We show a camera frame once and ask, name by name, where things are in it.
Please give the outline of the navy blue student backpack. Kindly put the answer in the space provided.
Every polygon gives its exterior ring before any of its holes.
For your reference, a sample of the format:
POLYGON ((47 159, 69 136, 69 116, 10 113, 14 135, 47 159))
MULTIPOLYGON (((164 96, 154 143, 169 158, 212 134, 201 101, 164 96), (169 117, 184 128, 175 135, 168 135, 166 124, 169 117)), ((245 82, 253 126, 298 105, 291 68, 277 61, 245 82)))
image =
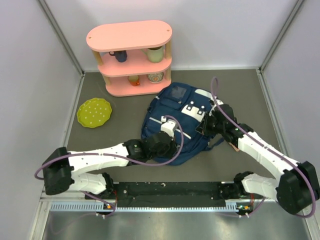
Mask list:
POLYGON ((159 132, 161 118, 169 115, 180 123, 184 139, 181 153, 170 163, 171 166, 179 166, 201 152, 212 150, 223 143, 224 139, 220 138, 210 145, 215 136, 204 136, 196 131, 205 113, 212 108, 211 98, 212 94, 207 90, 180 82, 171 83, 149 104, 141 127, 141 138, 159 132))

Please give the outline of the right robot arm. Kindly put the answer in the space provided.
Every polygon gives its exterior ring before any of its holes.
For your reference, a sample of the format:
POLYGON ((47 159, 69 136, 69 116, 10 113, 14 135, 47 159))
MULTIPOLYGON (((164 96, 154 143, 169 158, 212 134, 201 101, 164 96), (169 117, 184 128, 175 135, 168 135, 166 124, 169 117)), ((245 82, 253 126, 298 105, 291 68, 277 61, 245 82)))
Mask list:
POLYGON ((233 192, 239 198, 258 194, 276 201, 287 213, 296 215, 308 206, 315 213, 320 198, 320 185, 315 167, 300 163, 265 142, 248 125, 237 123, 233 109, 219 99, 210 101, 211 110, 202 118, 197 131, 206 137, 221 135, 234 149, 251 156, 267 169, 272 177, 250 171, 234 178, 233 192))

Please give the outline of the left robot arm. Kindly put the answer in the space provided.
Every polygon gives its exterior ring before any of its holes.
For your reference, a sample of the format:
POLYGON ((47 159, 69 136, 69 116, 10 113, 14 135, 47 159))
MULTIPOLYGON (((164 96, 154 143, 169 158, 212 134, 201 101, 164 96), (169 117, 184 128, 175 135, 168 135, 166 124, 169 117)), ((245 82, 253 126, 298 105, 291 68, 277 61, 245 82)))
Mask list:
POLYGON ((59 147, 43 162, 40 171, 45 193, 58 195, 68 190, 84 191, 109 198, 114 191, 108 174, 95 171, 131 164, 149 165, 149 160, 165 157, 169 164, 178 157, 180 147, 175 142, 175 131, 180 123, 173 117, 161 119, 160 131, 143 139, 131 139, 112 147, 90 151, 67 151, 59 147))

